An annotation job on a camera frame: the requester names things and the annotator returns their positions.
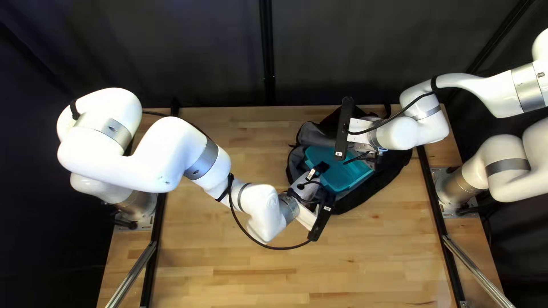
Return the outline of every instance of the wooden table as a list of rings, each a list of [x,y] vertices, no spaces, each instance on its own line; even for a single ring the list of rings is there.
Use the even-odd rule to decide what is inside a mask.
[[[239,179],[283,191],[289,186],[288,144],[304,122],[319,122],[335,108],[184,108],[180,117],[227,151]],[[362,109],[384,113],[378,105]],[[157,119],[143,116],[135,144]],[[432,167],[461,164],[452,134],[426,150]],[[246,219],[245,214],[238,217]],[[500,284],[479,219],[448,219],[446,224],[455,241]],[[293,222],[271,244],[296,244],[306,234]],[[105,306],[149,240],[147,231],[113,235],[98,307]],[[160,247],[154,307],[455,306],[416,152],[386,188],[356,209],[333,216],[318,242],[288,251],[257,246],[238,228],[230,209],[183,178],[168,194]],[[476,282],[459,272],[467,297],[479,298]],[[142,277],[121,307],[139,307]]]

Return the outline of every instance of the teal box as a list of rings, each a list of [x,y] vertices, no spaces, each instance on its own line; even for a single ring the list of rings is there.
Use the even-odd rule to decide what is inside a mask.
[[[343,164],[357,156],[354,151],[348,151],[344,161],[335,160],[333,151],[332,147],[320,146],[309,146],[305,151],[305,163],[309,168],[312,169],[322,161],[329,165],[329,169],[320,174],[319,179],[331,192],[339,193],[348,190],[373,175],[374,171],[363,161]]]

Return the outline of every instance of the mounting plate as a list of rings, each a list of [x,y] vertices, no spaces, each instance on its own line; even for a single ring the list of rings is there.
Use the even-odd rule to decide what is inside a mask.
[[[114,232],[127,232],[127,231],[151,231],[152,226],[154,225],[154,217],[156,215],[156,211],[150,215],[148,219],[145,219],[143,221],[137,222],[137,228],[130,229],[128,227],[118,226],[114,225]],[[122,213],[118,213],[115,216],[116,219],[119,220],[125,220],[125,218],[122,216]]]
[[[448,167],[439,167],[439,168],[430,168],[430,172],[432,174],[432,179],[434,180],[434,183],[436,181],[444,180],[451,176],[451,173],[447,173]],[[439,208],[442,211],[443,218],[475,218],[479,217],[478,213],[468,213],[464,215],[457,215],[456,214],[456,208],[447,206],[444,204],[441,200],[438,199],[439,202]],[[467,204],[470,207],[476,207],[478,206],[476,197],[472,197],[470,200],[468,200]]]

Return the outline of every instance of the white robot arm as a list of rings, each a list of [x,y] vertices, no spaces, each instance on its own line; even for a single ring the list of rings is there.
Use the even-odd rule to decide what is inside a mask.
[[[439,199],[458,207],[483,190],[500,202],[548,193],[548,118],[525,130],[522,139],[497,135],[487,139],[472,158],[436,181]]]
[[[463,73],[450,73],[414,85],[402,92],[402,108],[421,95],[437,88],[466,89],[477,96],[497,118],[511,117],[548,105],[548,29],[533,43],[533,62],[488,78]],[[407,150],[414,146],[437,142],[449,134],[435,95],[419,99],[398,117],[382,127],[359,135],[347,136],[347,141],[367,144],[373,148]],[[379,118],[350,119],[350,132],[361,132],[381,123]]]
[[[137,97],[124,89],[109,88],[76,100],[75,107],[81,115],[74,119],[68,106],[58,119],[57,131],[61,140],[58,159],[73,172],[71,185],[77,191],[123,207],[143,198],[143,192],[175,189],[183,176],[213,198],[219,198],[227,188],[230,157],[186,121],[177,117],[158,120],[135,152],[123,156],[141,121]],[[271,185],[235,179],[231,193],[235,210],[252,217],[248,232],[263,243],[299,214],[298,204],[281,202]],[[219,201],[229,205],[226,195]],[[150,215],[153,209],[147,207],[139,215]]]

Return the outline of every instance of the backpack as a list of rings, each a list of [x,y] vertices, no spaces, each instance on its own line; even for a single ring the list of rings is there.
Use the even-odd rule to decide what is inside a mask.
[[[388,117],[390,116],[390,105],[385,104],[385,108]],[[295,138],[295,145],[290,145],[293,149],[287,158],[286,175],[289,184],[292,184],[303,173],[310,171],[305,163],[305,150],[309,146],[335,147],[340,110],[339,107],[319,124],[305,122],[301,126]],[[354,107],[352,114],[354,118],[377,116],[374,113],[365,113],[358,107]],[[352,142],[349,142],[349,148],[353,148]],[[382,158],[376,162],[375,172],[370,178],[335,196],[335,207],[332,214],[346,213],[383,189],[409,163],[412,153],[412,149],[384,152]]]

